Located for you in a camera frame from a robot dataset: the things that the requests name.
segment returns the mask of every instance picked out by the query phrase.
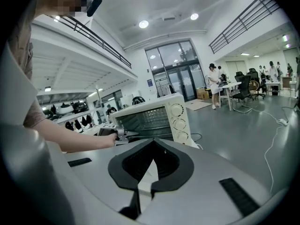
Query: ceiling light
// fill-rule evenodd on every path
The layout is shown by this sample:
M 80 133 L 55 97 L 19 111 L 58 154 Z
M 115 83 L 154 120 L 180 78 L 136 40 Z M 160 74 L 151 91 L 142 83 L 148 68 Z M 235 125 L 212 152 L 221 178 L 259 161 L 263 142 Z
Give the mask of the ceiling light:
M 45 92 L 50 92 L 51 91 L 51 87 L 45 87 Z
M 191 15 L 192 20 L 196 20 L 198 17 L 199 17 L 199 15 L 197 13 L 194 13 Z
M 93 92 L 92 94 L 89 95 L 89 97 L 94 96 L 96 94 L 96 92 Z
M 284 42 L 286 42 L 288 40 L 287 35 L 283 35 L 282 39 L 283 39 Z
M 141 21 L 139 26 L 140 28 L 147 28 L 149 25 L 148 21 Z

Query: black vent slot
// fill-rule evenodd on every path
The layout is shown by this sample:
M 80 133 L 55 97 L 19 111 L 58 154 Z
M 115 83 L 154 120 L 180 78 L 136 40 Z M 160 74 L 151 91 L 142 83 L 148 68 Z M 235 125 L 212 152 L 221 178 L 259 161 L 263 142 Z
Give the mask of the black vent slot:
M 82 164 L 85 164 L 85 163 L 89 163 L 91 161 L 92 160 L 90 160 L 89 158 L 82 158 L 82 159 L 79 159 L 79 160 L 70 161 L 68 163 L 69 163 L 70 167 L 75 167 L 75 166 L 79 166 L 79 165 L 82 165 Z
M 259 209 L 259 205 L 234 179 L 224 179 L 219 181 L 219 183 L 244 217 Z

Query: white cable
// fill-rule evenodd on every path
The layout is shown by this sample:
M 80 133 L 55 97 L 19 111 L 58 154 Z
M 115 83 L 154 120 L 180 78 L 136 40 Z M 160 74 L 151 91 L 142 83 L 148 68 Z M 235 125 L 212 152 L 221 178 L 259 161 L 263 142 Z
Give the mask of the white cable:
M 201 145 L 200 145 L 200 144 L 197 144 L 197 143 L 196 143 L 196 145 L 198 145 L 198 146 L 199 146 L 199 147 L 200 147 L 200 148 L 203 150 L 203 147 L 201 147 Z
M 272 114 L 269 114 L 269 113 L 264 112 L 264 111 L 255 110 L 255 109 L 252 109 L 252 110 L 254 110 L 254 111 L 256 111 L 256 112 L 265 113 L 265 114 L 267 114 L 267 115 L 270 115 L 272 118 L 274 118 L 274 120 L 276 121 L 277 124 L 280 124 L 280 125 L 281 125 L 280 127 L 276 128 L 276 134 L 275 134 L 275 136 L 273 137 L 272 145 L 266 150 L 266 152 L 265 152 L 265 154 L 264 154 L 264 160 L 266 161 L 266 163 L 267 163 L 267 165 L 268 165 L 268 168 L 269 168 L 269 171 L 270 171 L 270 174 L 271 174 L 271 178 L 272 178 L 272 185 L 271 185 L 271 189 L 270 189 L 270 194 L 271 194 L 272 189 L 273 189 L 273 185 L 274 185 L 274 178 L 273 178 L 272 170 L 271 170 L 270 165 L 269 165 L 269 163 L 268 163 L 268 160 L 267 160 L 267 158 L 266 158 L 266 155 L 267 155 L 268 151 L 273 147 L 274 140 L 275 140 L 276 136 L 278 135 L 278 130 L 279 130 L 280 128 L 282 128 L 282 124 L 281 124 L 280 122 L 278 122 L 278 120 L 277 120 Z

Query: gray floor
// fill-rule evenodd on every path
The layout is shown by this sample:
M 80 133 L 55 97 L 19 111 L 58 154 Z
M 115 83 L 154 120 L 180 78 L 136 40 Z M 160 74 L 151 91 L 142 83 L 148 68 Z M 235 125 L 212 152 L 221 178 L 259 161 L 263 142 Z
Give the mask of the gray floor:
M 197 111 L 187 110 L 191 132 L 203 135 L 197 143 L 201 144 L 204 150 L 230 160 L 232 164 L 270 189 L 271 176 L 264 154 L 271 146 L 279 125 L 267 114 L 255 111 L 241 114 L 229 111 L 227 101 L 223 104 L 216 110 L 212 110 L 211 106 Z M 247 105 L 257 106 L 256 110 L 270 113 L 276 119 L 285 119 L 282 106 L 291 107 L 294 104 L 294 98 L 278 96 L 266 96 L 264 100 L 259 98 L 247 102 Z M 279 129 L 274 146 L 266 156 L 274 178 L 272 194 L 290 184 L 299 165 L 300 112 L 285 109 L 285 113 L 289 124 Z

